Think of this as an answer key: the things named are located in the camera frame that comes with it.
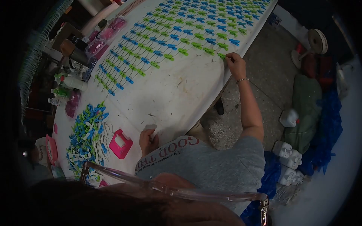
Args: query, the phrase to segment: water bottle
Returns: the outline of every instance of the water bottle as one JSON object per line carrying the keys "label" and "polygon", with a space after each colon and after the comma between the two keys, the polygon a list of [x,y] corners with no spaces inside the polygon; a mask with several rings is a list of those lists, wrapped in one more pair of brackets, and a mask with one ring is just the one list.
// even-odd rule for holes
{"label": "water bottle", "polygon": [[58,107],[65,107],[67,102],[66,101],[61,101],[59,99],[56,99],[55,97],[53,98],[49,98],[48,99],[48,103],[51,103],[52,105],[58,106]]}

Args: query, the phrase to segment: pile of clothespins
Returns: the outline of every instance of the pile of clothespins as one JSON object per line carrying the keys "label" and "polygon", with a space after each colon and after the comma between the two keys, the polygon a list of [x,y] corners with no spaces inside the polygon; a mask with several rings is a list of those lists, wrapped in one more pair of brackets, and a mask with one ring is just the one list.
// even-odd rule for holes
{"label": "pile of clothespins", "polygon": [[[69,136],[70,146],[67,149],[66,158],[69,160],[70,169],[76,180],[79,180],[83,163],[91,161],[99,165],[106,165],[109,157],[109,147],[112,136],[113,126],[108,126],[108,113],[104,113],[106,107],[104,102],[93,107],[91,104],[77,116],[75,125],[72,127],[73,134]],[[86,178],[89,181],[100,182],[101,177],[90,168]]]}

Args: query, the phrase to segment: red object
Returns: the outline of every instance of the red object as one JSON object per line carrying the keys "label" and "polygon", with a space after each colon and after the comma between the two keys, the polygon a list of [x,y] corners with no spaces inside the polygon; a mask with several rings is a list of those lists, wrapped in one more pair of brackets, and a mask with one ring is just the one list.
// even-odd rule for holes
{"label": "red object", "polygon": [[[54,162],[58,160],[58,150],[56,149],[55,140],[52,137],[48,136],[48,134],[45,136],[45,146],[46,146],[46,153],[48,154],[50,163],[53,166],[55,166]],[[52,158],[50,157],[48,146],[50,146]]]}
{"label": "red object", "polygon": [[[111,142],[109,143],[109,148],[113,151],[113,153],[119,158],[119,159],[125,159],[127,153],[131,149],[131,146],[133,145],[132,140],[127,140],[127,138],[122,134],[123,131],[121,129],[115,131],[113,138]],[[116,136],[119,135],[121,139],[126,143],[125,146],[122,148],[118,146],[116,141],[114,140]]]}

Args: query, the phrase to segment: plastic bottle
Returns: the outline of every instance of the plastic bottle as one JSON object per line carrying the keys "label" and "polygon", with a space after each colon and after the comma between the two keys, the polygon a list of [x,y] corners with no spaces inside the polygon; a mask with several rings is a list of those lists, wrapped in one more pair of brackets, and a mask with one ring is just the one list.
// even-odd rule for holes
{"label": "plastic bottle", "polygon": [[279,158],[280,163],[296,170],[299,165],[302,164],[302,154],[299,153],[299,151],[292,149],[292,154],[289,156],[289,158]]}
{"label": "plastic bottle", "polygon": [[295,176],[295,170],[282,165],[282,170],[278,183],[280,183],[281,185],[289,186],[296,181]]}
{"label": "plastic bottle", "polygon": [[289,156],[292,154],[292,145],[283,141],[276,141],[272,152],[279,157],[289,158]]}
{"label": "plastic bottle", "polygon": [[299,115],[298,112],[294,109],[288,109],[282,112],[279,117],[279,122],[284,127],[295,127],[297,123],[299,123]]}
{"label": "plastic bottle", "polygon": [[62,82],[64,82],[64,84],[66,84],[67,86],[79,89],[81,91],[86,91],[87,88],[88,88],[88,83],[80,81],[80,80],[78,80],[78,79],[76,79],[74,77],[70,77],[70,76],[64,77],[64,76],[62,76],[60,78],[60,80]]}
{"label": "plastic bottle", "polygon": [[49,98],[48,99],[48,103],[51,103],[52,105],[58,106],[58,107],[65,107],[67,102],[66,101],[61,101],[59,99],[56,99],[55,97],[53,98]]}
{"label": "plastic bottle", "polygon": [[292,181],[292,185],[300,185],[303,183],[304,175],[299,170],[296,171],[296,175],[294,177],[295,181]]}

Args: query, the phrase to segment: table surface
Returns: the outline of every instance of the table surface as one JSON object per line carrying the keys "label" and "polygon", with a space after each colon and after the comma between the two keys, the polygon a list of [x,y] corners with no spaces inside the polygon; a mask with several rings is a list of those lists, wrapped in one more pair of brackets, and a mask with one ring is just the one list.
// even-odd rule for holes
{"label": "table surface", "polygon": [[[108,16],[108,19],[114,17],[131,2],[133,1],[129,0],[120,6]],[[133,27],[134,23],[142,20],[143,15],[161,2],[164,0],[147,0],[138,5],[125,17],[127,25],[115,40],[118,41]],[[257,23],[254,22],[255,25],[249,35],[240,41],[242,48],[237,51],[238,54],[244,56],[276,3],[276,0],[272,1],[260,20]],[[103,62],[107,57],[106,53],[117,43],[115,41],[110,45],[98,62]],[[188,52],[189,56],[196,55],[196,51],[193,49]],[[187,57],[178,54],[173,63],[180,63],[175,64],[172,73],[170,70],[162,69],[164,62],[161,62],[160,69],[149,69],[145,72],[145,77],[136,76],[133,79],[132,89],[130,86],[125,86],[124,90],[115,92],[115,96],[107,95],[108,93],[98,86],[98,82],[94,82],[94,75],[98,72],[96,69],[93,70],[92,77],[88,82],[88,89],[82,92],[76,115],[81,113],[87,104],[96,106],[105,101],[105,112],[109,112],[110,118],[108,124],[113,126],[113,132],[121,128],[123,134],[134,142],[125,159],[118,159],[113,152],[110,152],[108,167],[133,174],[135,165],[142,155],[139,148],[139,134],[144,128],[156,128],[156,132],[160,136],[160,145],[162,145],[184,135],[201,118],[231,76],[222,60],[213,62],[215,65],[212,69],[218,70],[213,74],[217,76],[205,74],[203,70],[210,67],[212,59],[212,56],[206,55],[198,58],[198,67],[196,69],[188,67],[193,68],[193,71],[190,71],[190,69],[182,68],[184,65],[182,63],[187,61]],[[69,163],[65,156],[66,148],[70,143],[68,136],[72,134],[71,126],[74,125],[75,120],[66,115],[64,108],[58,107],[54,123],[58,127],[57,134],[53,132],[52,136],[57,144],[58,165],[63,169],[66,177],[72,177],[74,175],[72,171],[68,170]],[[117,181],[107,178],[107,182],[113,184]]]}

